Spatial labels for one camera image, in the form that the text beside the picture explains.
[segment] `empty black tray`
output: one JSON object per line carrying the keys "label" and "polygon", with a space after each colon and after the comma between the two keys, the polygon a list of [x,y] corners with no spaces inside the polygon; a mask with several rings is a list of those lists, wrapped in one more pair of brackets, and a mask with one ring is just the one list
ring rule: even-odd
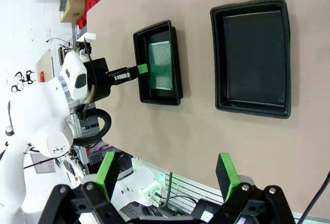
{"label": "empty black tray", "polygon": [[164,21],[136,32],[133,39],[137,65],[148,67],[148,73],[139,76],[141,102],[180,105],[183,91],[175,27]]}
{"label": "empty black tray", "polygon": [[211,9],[216,108],[267,117],[291,112],[290,26],[284,0]]}

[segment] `table surface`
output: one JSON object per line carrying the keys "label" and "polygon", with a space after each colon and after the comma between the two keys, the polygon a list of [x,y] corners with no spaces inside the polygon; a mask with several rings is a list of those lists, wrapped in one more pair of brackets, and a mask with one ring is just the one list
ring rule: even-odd
{"label": "table surface", "polygon": [[[176,27],[184,98],[181,105],[143,104],[138,81],[112,87],[96,103],[112,117],[104,140],[143,160],[219,188],[219,152],[259,188],[282,187],[303,212],[330,168],[330,0],[286,0],[291,29],[289,119],[218,111],[210,9],[250,0],[101,0],[88,12],[97,34],[92,58],[110,70],[134,66],[133,33],[171,20]],[[330,188],[311,214],[330,218]]]}

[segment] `cardboard box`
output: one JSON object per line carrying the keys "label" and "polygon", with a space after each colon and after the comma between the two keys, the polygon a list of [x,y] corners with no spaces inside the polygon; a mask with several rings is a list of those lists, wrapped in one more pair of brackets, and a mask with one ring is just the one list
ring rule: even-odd
{"label": "cardboard box", "polygon": [[85,0],[67,0],[65,11],[61,12],[61,22],[78,21],[85,13]]}

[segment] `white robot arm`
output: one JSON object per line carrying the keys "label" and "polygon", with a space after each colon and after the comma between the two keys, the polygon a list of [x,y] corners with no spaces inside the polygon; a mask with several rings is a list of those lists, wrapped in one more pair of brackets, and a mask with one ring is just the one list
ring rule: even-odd
{"label": "white robot arm", "polygon": [[[133,80],[139,74],[146,72],[134,66],[109,73],[105,59],[98,59],[97,64],[102,67],[94,69],[91,59],[88,62],[90,64],[84,64],[78,56],[80,54],[81,50],[79,54],[74,51],[68,52],[60,76],[48,82],[31,85],[13,95],[8,103],[11,128],[8,135],[11,137],[0,161],[2,175],[0,177],[0,216],[5,220],[4,223],[23,223],[18,221],[24,219],[24,213],[21,210],[26,195],[23,161],[30,148],[34,146],[50,158],[64,155],[74,142],[71,128],[65,118],[86,107],[87,102],[91,100],[91,95],[94,97],[93,102],[107,97],[112,85]],[[90,68],[94,75],[90,81],[96,81],[91,84],[88,77]],[[126,73],[131,69],[133,71],[128,74],[127,79],[121,78],[119,81],[118,77],[116,78],[122,70]],[[92,87],[93,84],[98,84],[100,87],[95,90]]]}

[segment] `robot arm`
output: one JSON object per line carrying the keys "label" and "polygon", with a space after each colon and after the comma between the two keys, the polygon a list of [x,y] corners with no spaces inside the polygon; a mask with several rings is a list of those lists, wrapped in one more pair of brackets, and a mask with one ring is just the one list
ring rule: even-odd
{"label": "robot arm", "polygon": [[[138,69],[137,66],[125,68],[132,73],[118,82],[108,72],[105,59],[83,63],[79,55],[71,51],[65,56],[60,76],[32,84],[13,95],[8,105],[11,141],[0,161],[0,215],[7,217],[6,223],[16,223],[14,219],[22,215],[20,206],[26,191],[23,161],[31,146],[50,158],[67,153],[75,140],[65,118],[83,109],[92,86],[98,85],[91,100],[95,102],[109,96],[112,85],[133,80],[142,74]],[[93,137],[87,141],[94,142]]]}
{"label": "robot arm", "polygon": [[[260,190],[255,185],[237,181],[235,178],[238,178],[238,175],[230,157],[222,155],[218,157],[216,174],[221,192],[226,192],[228,198],[216,210],[208,223],[234,224],[243,214],[253,217],[255,223],[295,224],[289,204],[280,187],[270,185]],[[160,195],[157,182],[151,184],[149,182],[146,185],[141,176],[147,176],[147,172],[143,169],[140,172],[140,175],[137,172],[134,177],[132,177],[134,174],[128,176],[124,186],[119,187],[119,182],[116,182],[119,173],[116,154],[108,152],[94,181],[81,184],[75,189],[70,189],[67,185],[54,187],[39,223],[76,223],[81,213],[92,212],[98,223],[125,224],[126,222],[118,213],[118,208],[125,204],[125,199],[120,199],[120,194],[126,197],[125,187],[131,192],[131,201],[135,200],[132,196],[139,190],[138,188],[145,189],[144,193],[140,192],[140,194],[146,194],[144,198],[147,202],[141,202],[144,205],[150,205],[150,202],[155,201],[155,197]],[[128,223],[200,224],[204,221],[194,219],[192,216],[173,218],[142,216]]]}

